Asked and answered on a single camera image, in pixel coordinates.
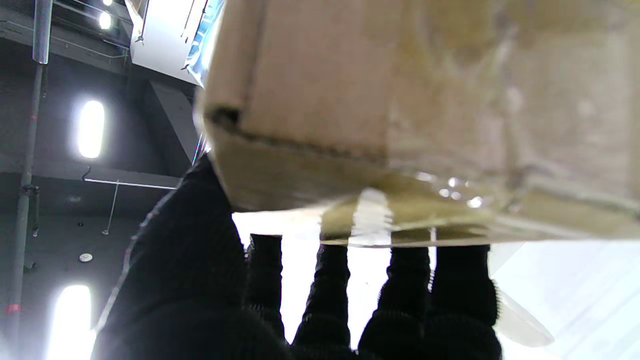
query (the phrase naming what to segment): ceiling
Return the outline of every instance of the ceiling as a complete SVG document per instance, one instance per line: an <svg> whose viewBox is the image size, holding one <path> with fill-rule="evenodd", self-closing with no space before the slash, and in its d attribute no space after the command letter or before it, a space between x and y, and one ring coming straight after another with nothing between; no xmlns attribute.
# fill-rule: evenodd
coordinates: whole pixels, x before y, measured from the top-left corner
<svg viewBox="0 0 640 360"><path fill-rule="evenodd" d="M14 213L35 64L30 46L0 38L0 47L0 212ZM191 148L197 142L188 99L193 85L182 86L177 79L135 65L129 75L114 76L56 54L50 55L47 68L33 179L41 189L43 215L109 216L115 186L82 182L89 166L90 177L98 180L177 184L193 156L180 141ZM162 94L164 104L158 100L158 88L168 89ZM99 100L106 109L102 150L94 160L82 158L76 145L78 113L89 99ZM165 111L168 105L173 105L170 115ZM182 139L176 129L182 130ZM142 220L164 194L166 190L120 186L114 216Z"/></svg>

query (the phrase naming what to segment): dark ceiling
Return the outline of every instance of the dark ceiling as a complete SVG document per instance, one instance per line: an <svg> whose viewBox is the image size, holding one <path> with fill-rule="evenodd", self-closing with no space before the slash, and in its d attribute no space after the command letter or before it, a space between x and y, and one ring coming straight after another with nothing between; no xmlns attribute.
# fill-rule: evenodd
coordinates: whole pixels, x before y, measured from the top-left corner
<svg viewBox="0 0 640 360"><path fill-rule="evenodd" d="M19 190L19 167L25 151L35 63L31 48L0 38L0 212L13 213ZM177 177L189 166L184 151L170 139L153 132L163 110L145 102L150 80L193 96L193 85L151 70L132 66L127 76L117 76L55 54L49 57L46 96L42 99L36 134L36 163L70 163L152 176ZM98 99L106 109L102 151L97 159L84 159L75 143L76 118L81 105ZM176 154L184 160L176 162ZM43 215L109 216L115 186L112 184L35 176ZM166 190L120 186L114 217L143 220Z"/></svg>
<svg viewBox="0 0 640 360"><path fill-rule="evenodd" d="M124 0L114 0L113 3L125 6ZM35 0L0 0L0 6L32 17ZM108 30L101 30L98 27L97 20L94 18L100 15L97 9L115 13L114 9L105 6L102 0L54 0L51 23L53 26L60 26L87 37L106 40L128 48L131 38L121 26L115 24ZM128 15L123 19L114 15L112 19L114 22L131 23Z"/></svg>

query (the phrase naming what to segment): fluorescent light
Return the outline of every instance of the fluorescent light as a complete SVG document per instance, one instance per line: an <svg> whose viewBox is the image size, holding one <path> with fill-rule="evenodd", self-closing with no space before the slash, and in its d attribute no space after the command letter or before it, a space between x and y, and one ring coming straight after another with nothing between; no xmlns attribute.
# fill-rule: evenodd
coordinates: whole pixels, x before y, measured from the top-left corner
<svg viewBox="0 0 640 360"><path fill-rule="evenodd" d="M94 341L89 288L68 286L56 303L47 360L89 360Z"/></svg>
<svg viewBox="0 0 640 360"><path fill-rule="evenodd" d="M100 29L107 30L111 27L111 15L108 12L102 12L98 18L98 23L100 24Z"/></svg>
<svg viewBox="0 0 640 360"><path fill-rule="evenodd" d="M87 102L80 113L78 149L85 158L97 158L102 147L104 107L98 101Z"/></svg>

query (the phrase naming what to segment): ceiling beam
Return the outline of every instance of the ceiling beam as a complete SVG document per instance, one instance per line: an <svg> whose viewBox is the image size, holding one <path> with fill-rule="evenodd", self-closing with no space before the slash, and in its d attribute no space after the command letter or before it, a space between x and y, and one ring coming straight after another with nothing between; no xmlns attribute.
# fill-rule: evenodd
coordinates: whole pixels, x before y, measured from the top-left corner
<svg viewBox="0 0 640 360"><path fill-rule="evenodd" d="M166 164L168 174L181 176L190 166L198 145L191 103L176 88L149 81L143 90L147 126Z"/></svg>
<svg viewBox="0 0 640 360"><path fill-rule="evenodd" d="M0 7L0 37L31 46L33 18ZM53 54L126 75L128 50L123 53L113 45L87 38L59 26L51 26L49 50Z"/></svg>
<svg viewBox="0 0 640 360"><path fill-rule="evenodd" d="M51 177L63 180L83 180L83 175L87 173L89 166L83 163L34 160L33 175L42 177ZM11 157L0 157L0 172L22 171L20 162L14 161ZM91 166L91 172L86 176L87 179L98 180L108 183L127 183L140 184L156 188L175 188L180 179L178 177L164 176L157 174L147 174L143 172L126 171L114 168L106 168L100 166Z"/></svg>
<svg viewBox="0 0 640 360"><path fill-rule="evenodd" d="M198 134L193 124L191 103L180 90L156 81L151 81L151 89L156 93L160 105L180 141L182 150L187 157L192 158L198 146Z"/></svg>

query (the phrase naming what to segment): metal pipe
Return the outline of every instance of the metal pipe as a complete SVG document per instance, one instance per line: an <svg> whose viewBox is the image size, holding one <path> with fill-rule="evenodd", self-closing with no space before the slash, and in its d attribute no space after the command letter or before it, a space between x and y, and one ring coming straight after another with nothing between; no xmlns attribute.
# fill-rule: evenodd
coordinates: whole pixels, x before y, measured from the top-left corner
<svg viewBox="0 0 640 360"><path fill-rule="evenodd" d="M149 185L149 184L136 184L136 183L121 183L120 181L108 181L108 180L96 180L96 179L83 179L84 181L89 181L91 183L102 183L102 184L120 184L126 186L137 186L139 188L153 188L153 189L164 189L164 190L175 190L175 186L160 186L160 185Z"/></svg>
<svg viewBox="0 0 640 360"><path fill-rule="evenodd" d="M111 229L111 219L113 218L113 209L116 207L116 198L118 197L118 187L120 186L120 179L116 182L116 191L113 193L113 202L111 203L111 213L109 214L109 223L107 224L107 228L102 231L103 235L108 235L109 230Z"/></svg>
<svg viewBox="0 0 640 360"><path fill-rule="evenodd" d="M36 14L38 13L38 3L36 2ZM34 37L34 51L36 47L36 37ZM33 84L33 97L31 98L31 119L29 121L29 134L27 137L27 151L24 156L24 168L20 179L20 197L18 198L18 214L15 221L15 256L13 261L12 291L9 295L9 307L7 309L7 336L10 343L17 346L20 332L20 303L22 301L22 273L24 268L24 249L27 240L27 222L29 218L29 193L31 186L31 176L33 171L33 154L36 145L36 129L38 126L38 111L40 108L40 89L42 87L42 63L36 68L36 77Z"/></svg>
<svg viewBox="0 0 640 360"><path fill-rule="evenodd" d="M94 9L94 10L97 10L97 11L99 11L99 12L105 12L105 11L107 11L107 10L103 10L103 9L97 8L97 7L93 6L93 5L90 5L90 4L87 4L87 3L84 3L84 2L82 2L82 1L80 1L80 0L71 0L71 1L73 1L73 2L75 2L75 3L78 3L78 4L85 5L86 7L91 8L91 9ZM132 24L132 25L133 25L133 22L131 22L131 19L127 19L126 17L119 16L119 15L117 15L117 14L115 14L115 13L109 13L109 14L110 14L111 16L113 16L113 17L116 17L116 18L118 18L118 19L120 19L120 20L122 20L122 21L124 21L124 22L128 22L129 24Z"/></svg>
<svg viewBox="0 0 640 360"><path fill-rule="evenodd" d="M80 10L80 9L76 9L73 6L69 6L67 4L63 4L63 3L59 2L59 1L54 1L53 3L58 5L58 6L60 6L61 8L65 8L67 10L73 11L74 13L78 13L78 14L80 14L82 16L86 16L86 17L91 18L93 20L98 20L97 16L91 15L90 13L86 13L86 12Z"/></svg>
<svg viewBox="0 0 640 360"><path fill-rule="evenodd" d="M32 57L37 63L49 62L49 38L51 36L51 12L53 0L36 0L33 13Z"/></svg>

